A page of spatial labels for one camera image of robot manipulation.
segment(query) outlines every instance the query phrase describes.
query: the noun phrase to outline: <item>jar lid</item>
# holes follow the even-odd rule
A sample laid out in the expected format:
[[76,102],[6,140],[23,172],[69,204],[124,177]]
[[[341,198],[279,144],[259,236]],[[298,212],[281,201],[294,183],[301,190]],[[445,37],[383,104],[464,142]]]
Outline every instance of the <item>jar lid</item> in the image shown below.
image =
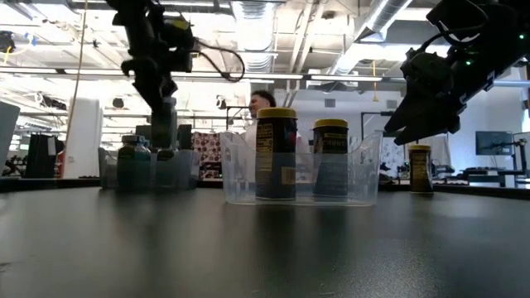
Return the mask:
[[122,142],[143,142],[144,136],[127,135],[122,137]]
[[420,144],[414,144],[414,145],[410,145],[408,147],[408,150],[425,150],[425,151],[429,151],[431,150],[431,146],[429,145],[420,145]]
[[317,127],[345,127],[348,128],[348,122],[343,119],[321,119],[315,121],[315,126]]
[[263,118],[295,118],[296,111],[292,108],[262,108],[258,110],[258,119]]

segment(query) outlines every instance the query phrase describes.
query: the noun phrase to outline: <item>yellow lid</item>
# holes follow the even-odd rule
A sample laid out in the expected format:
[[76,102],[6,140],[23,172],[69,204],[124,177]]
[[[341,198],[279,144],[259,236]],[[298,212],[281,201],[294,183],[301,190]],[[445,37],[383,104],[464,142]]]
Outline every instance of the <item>yellow lid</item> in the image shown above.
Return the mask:
[[408,147],[408,150],[426,150],[426,151],[429,151],[431,150],[431,146],[429,145],[419,145],[419,144],[414,144],[414,145],[410,145]]
[[327,127],[327,126],[348,128],[348,123],[346,122],[346,120],[342,120],[342,119],[321,119],[321,120],[315,121],[315,126],[313,128]]
[[258,110],[258,119],[263,118],[295,118],[296,111],[292,108],[261,108]]

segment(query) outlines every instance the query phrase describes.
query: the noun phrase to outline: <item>dark hair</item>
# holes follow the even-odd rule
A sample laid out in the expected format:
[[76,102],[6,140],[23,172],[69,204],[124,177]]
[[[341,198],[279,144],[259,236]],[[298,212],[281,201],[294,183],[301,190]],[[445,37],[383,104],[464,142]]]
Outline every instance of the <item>dark hair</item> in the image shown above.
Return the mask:
[[268,103],[271,105],[271,108],[275,108],[276,107],[276,99],[274,99],[274,96],[272,96],[272,94],[270,92],[268,92],[267,90],[254,91],[254,92],[252,92],[252,96],[254,96],[254,95],[261,96],[264,99],[266,99],[268,101]]

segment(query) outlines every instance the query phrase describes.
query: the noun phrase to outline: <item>bottle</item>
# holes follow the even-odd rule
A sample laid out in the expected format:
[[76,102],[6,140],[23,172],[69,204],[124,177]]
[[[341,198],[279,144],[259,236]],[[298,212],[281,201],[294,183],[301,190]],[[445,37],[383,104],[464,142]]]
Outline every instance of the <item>bottle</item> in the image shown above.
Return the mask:
[[256,128],[256,199],[296,198],[296,111],[262,108]]
[[348,194],[348,123],[342,119],[321,119],[313,127],[313,194]]
[[157,187],[172,188],[176,186],[176,151],[172,148],[160,149],[157,153]]
[[428,145],[411,145],[408,148],[410,159],[410,192],[432,195],[431,147]]
[[144,137],[122,137],[123,146],[118,150],[118,187],[123,190],[145,188],[149,181],[151,153],[143,146]]

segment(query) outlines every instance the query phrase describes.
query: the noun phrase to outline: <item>clear plastic bin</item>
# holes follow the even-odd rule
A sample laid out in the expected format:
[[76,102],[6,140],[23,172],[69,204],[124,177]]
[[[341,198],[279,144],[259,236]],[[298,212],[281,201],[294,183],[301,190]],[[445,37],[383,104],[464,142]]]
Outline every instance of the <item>clear plastic bin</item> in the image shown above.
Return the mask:
[[[379,181],[379,154],[382,133],[366,137],[361,144],[344,155],[335,154],[296,154],[296,198],[259,199],[256,198],[255,159],[256,152],[247,146],[238,134],[220,134],[223,187],[227,202],[233,204],[303,204],[303,205],[348,205],[371,206],[376,203]],[[284,158],[277,154],[273,158]],[[318,172],[322,161],[347,161],[347,166],[337,167],[337,171],[347,171],[346,195],[314,195]]]
[[[118,160],[99,148],[99,178],[101,187],[119,189]],[[178,151],[169,161],[157,161],[157,155],[151,154],[150,161],[127,161],[127,167],[146,169],[144,176],[128,189],[172,188],[190,190],[197,186],[199,180],[200,154],[192,150]],[[157,181],[157,175],[163,176],[163,183]]]

